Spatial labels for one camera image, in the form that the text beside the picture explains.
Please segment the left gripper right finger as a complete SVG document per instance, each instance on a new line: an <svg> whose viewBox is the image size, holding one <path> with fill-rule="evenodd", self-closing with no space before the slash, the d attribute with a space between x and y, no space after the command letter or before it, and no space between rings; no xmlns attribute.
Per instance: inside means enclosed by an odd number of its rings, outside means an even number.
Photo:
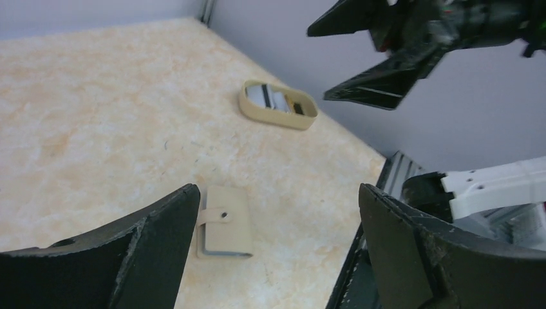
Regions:
<svg viewBox="0 0 546 309"><path fill-rule="evenodd" d="M544 308L545 253L484 238L370 184L359 208L384 308Z"/></svg>

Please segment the clear plastic card holder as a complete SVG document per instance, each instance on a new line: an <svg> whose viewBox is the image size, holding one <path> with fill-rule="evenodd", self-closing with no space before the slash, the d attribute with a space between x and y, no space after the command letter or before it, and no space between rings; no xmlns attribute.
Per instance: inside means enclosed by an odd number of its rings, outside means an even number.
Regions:
<svg viewBox="0 0 546 309"><path fill-rule="evenodd" d="M252 223L244 189L212 185L196 222L197 256L250 258L253 256Z"/></svg>

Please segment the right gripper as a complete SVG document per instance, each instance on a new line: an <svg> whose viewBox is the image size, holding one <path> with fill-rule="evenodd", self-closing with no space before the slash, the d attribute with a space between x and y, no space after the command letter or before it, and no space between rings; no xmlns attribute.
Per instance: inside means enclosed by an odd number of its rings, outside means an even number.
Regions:
<svg viewBox="0 0 546 309"><path fill-rule="evenodd" d="M394 110L420 79L453 50L503 46L523 40L524 57L545 50L545 1L341 0L316 19L308 37L369 30L380 64L324 92L347 101Z"/></svg>

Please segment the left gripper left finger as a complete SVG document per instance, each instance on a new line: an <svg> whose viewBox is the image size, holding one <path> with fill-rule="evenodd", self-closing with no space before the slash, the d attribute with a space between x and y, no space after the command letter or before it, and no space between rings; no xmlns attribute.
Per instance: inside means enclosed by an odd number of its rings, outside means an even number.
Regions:
<svg viewBox="0 0 546 309"><path fill-rule="evenodd" d="M172 308L200 204L187 184L47 248L1 254L2 308Z"/></svg>

